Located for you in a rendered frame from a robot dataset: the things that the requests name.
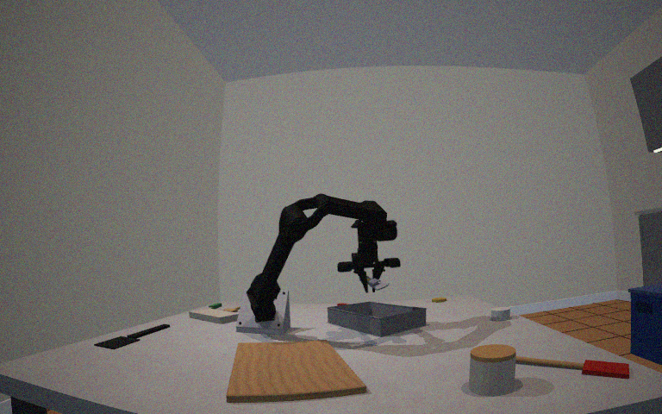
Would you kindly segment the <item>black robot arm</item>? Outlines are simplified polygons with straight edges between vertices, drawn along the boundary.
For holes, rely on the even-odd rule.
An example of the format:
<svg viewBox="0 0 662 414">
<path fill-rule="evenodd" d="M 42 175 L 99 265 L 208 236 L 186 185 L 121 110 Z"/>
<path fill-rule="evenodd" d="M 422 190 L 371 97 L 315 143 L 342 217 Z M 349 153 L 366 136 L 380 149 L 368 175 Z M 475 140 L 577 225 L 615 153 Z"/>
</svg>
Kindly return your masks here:
<svg viewBox="0 0 662 414">
<path fill-rule="evenodd" d="M 310 217 L 303 213 L 303 210 L 315 208 Z M 279 234 L 264 270 L 256 275 L 247 291 L 256 323 L 275 320 L 273 302 L 281 292 L 277 279 L 284 263 L 294 244 L 328 214 L 359 219 L 351 226 L 352 229 L 358 228 L 359 243 L 392 241 L 397 237 L 396 222 L 387 221 L 387 213 L 375 201 L 357 203 L 320 193 L 285 206 L 279 220 Z"/>
</svg>

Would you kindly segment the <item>grey saucepan with brown lid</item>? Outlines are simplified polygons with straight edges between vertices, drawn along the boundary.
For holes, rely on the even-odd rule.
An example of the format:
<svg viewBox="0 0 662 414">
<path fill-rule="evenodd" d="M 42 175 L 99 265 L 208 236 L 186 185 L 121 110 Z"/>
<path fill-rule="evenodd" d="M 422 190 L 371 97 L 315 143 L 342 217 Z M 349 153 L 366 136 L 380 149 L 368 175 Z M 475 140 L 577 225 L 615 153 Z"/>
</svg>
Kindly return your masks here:
<svg viewBox="0 0 662 414">
<path fill-rule="evenodd" d="M 471 350 L 469 389 L 480 396 L 501 396 L 513 391 L 515 348 L 502 344 Z"/>
</svg>

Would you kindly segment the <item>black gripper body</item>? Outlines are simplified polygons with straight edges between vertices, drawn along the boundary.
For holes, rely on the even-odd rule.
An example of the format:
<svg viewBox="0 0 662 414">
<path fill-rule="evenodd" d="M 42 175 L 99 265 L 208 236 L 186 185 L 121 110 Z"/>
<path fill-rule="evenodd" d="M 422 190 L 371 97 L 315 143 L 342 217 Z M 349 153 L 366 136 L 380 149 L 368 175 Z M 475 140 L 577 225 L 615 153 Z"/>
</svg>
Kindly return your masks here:
<svg viewBox="0 0 662 414">
<path fill-rule="evenodd" d="M 366 263 L 366 265 L 362 265 Z M 375 263 L 375 264 L 371 264 Z M 351 261 L 339 262 L 338 272 L 346 273 L 354 270 L 355 272 L 364 272 L 365 267 L 374 267 L 374 270 L 384 270 L 384 267 L 400 267 L 398 258 L 386 258 L 378 261 L 378 245 L 376 241 L 359 243 L 359 263 Z"/>
</svg>

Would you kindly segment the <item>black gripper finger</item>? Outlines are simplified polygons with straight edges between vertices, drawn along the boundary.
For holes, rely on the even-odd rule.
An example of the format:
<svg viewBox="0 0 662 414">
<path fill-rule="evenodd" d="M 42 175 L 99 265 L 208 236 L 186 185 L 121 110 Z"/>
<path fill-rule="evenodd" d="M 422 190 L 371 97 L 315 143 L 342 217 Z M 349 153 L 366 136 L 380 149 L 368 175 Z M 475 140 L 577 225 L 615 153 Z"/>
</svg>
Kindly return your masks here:
<svg viewBox="0 0 662 414">
<path fill-rule="evenodd" d="M 374 269 L 372 269 L 373 278 L 379 279 L 382 272 L 385 272 L 385 270 L 374 270 Z M 372 292 L 375 292 L 375 288 L 372 288 Z"/>
<path fill-rule="evenodd" d="M 366 271 L 364 271 L 364 272 L 355 272 L 355 271 L 353 271 L 353 272 L 357 273 L 359 275 L 359 278 L 362 281 L 363 286 L 364 286 L 364 288 L 366 290 L 366 293 L 367 293 L 368 283 L 367 283 Z"/>
</svg>

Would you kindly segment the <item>grey short cylinder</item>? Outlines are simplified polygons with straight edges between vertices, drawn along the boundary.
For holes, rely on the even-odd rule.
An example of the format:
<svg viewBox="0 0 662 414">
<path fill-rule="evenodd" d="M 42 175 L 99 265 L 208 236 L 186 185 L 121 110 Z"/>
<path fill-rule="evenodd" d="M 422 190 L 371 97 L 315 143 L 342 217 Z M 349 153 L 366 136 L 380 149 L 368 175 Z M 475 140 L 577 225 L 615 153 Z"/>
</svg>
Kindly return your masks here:
<svg viewBox="0 0 662 414">
<path fill-rule="evenodd" d="M 491 320 L 492 321 L 506 321 L 509 320 L 510 308 L 508 307 L 496 307 L 491 309 Z"/>
</svg>

